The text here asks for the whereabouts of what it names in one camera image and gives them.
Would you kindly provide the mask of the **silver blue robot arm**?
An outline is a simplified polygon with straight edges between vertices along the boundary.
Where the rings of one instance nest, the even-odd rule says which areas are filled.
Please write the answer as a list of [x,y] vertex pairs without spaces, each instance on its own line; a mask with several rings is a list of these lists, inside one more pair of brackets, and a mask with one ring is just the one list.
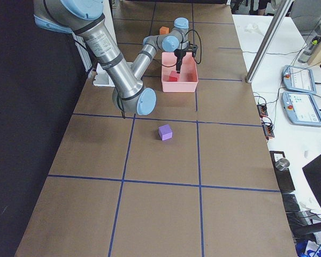
[[114,83],[112,100],[122,113],[150,114],[156,105],[156,93],[143,85],[141,80],[157,51],[172,52],[177,58],[174,64],[180,72],[186,53],[196,55],[197,45],[188,39],[186,18],[177,18],[174,28],[166,35],[144,38],[143,48],[135,61],[128,64],[105,26],[103,1],[34,1],[35,23],[40,28],[58,32],[74,33],[85,43],[107,71]]

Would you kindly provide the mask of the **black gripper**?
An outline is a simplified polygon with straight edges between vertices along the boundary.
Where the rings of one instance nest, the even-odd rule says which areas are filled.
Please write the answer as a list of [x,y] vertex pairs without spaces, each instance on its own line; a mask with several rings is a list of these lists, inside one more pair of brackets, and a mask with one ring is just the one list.
[[186,45],[180,44],[179,49],[176,49],[174,51],[175,56],[177,57],[177,62],[176,62],[176,72],[177,74],[180,74],[181,71],[181,66],[182,66],[182,59],[186,55],[186,53],[191,52],[192,57],[196,57],[196,52],[197,52],[197,45],[187,42]]

